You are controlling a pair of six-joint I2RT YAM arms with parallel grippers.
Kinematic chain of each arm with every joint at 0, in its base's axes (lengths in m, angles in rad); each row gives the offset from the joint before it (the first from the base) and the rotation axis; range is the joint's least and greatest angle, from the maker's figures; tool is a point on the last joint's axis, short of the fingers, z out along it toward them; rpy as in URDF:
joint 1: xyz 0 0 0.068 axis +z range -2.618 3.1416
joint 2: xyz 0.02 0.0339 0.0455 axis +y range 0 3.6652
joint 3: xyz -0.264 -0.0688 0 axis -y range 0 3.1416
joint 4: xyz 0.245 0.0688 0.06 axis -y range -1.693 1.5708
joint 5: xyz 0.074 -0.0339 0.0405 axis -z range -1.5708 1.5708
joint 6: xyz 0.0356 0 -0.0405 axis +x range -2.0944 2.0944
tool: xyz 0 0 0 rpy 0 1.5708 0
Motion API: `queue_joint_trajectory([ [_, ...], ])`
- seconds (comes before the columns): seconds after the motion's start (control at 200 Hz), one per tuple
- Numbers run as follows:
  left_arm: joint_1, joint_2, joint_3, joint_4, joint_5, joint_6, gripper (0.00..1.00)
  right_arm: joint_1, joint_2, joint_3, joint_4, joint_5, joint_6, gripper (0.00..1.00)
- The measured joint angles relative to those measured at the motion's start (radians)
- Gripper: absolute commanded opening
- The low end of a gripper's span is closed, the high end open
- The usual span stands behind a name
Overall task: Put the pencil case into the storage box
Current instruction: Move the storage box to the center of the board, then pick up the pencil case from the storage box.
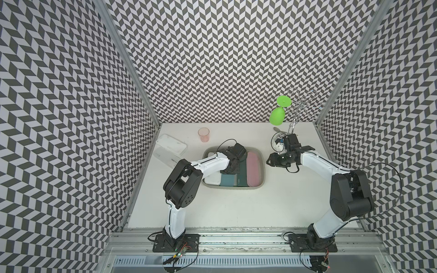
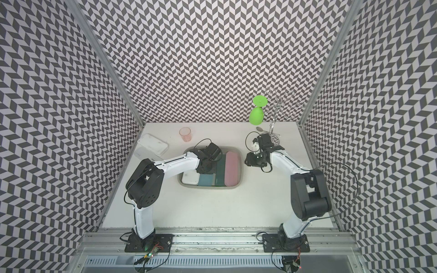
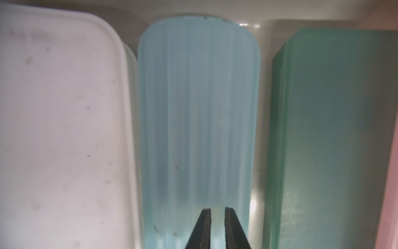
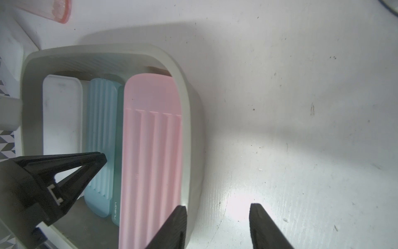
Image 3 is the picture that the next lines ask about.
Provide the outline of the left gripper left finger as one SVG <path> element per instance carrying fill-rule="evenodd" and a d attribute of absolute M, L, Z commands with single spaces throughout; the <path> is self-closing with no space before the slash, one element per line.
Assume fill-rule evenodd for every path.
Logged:
<path fill-rule="evenodd" d="M 211 209 L 203 209 L 185 249 L 210 249 Z"/>

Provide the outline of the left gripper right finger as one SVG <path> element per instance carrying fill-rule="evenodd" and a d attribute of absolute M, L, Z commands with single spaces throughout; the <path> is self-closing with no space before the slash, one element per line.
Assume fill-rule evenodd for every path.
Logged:
<path fill-rule="evenodd" d="M 225 208 L 224 227 L 226 249 L 251 249 L 245 232 L 233 208 Z"/>

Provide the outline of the white pencil case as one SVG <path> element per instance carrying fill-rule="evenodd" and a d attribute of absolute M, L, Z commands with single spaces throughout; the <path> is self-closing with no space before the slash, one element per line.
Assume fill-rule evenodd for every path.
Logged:
<path fill-rule="evenodd" d="M 1 248 L 142 247 L 136 69 L 98 16 L 1 4 Z"/>

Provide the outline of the pink pencil case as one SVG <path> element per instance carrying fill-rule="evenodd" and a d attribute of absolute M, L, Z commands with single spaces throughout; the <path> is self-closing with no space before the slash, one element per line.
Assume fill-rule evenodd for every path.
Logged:
<path fill-rule="evenodd" d="M 398 30 L 398 2 L 377 1 L 362 18 L 359 26 L 366 29 Z M 382 212 L 375 248 L 398 247 L 398 123 L 395 122 L 389 158 Z"/>

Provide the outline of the light teal pencil case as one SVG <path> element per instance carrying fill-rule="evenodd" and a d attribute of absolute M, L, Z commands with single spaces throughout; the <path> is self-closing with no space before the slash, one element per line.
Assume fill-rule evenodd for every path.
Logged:
<path fill-rule="evenodd" d="M 260 64 L 253 34 L 220 18 L 167 18 L 142 35 L 144 248 L 185 248 L 203 209 L 213 249 L 226 246 L 226 207 L 248 230 Z"/>

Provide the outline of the dark green pencil case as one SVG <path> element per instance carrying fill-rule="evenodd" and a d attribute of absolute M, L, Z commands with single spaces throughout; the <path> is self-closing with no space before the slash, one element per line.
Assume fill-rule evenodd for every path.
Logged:
<path fill-rule="evenodd" d="M 302 29 L 272 66 L 263 247 L 372 249 L 398 107 L 398 34 Z"/>

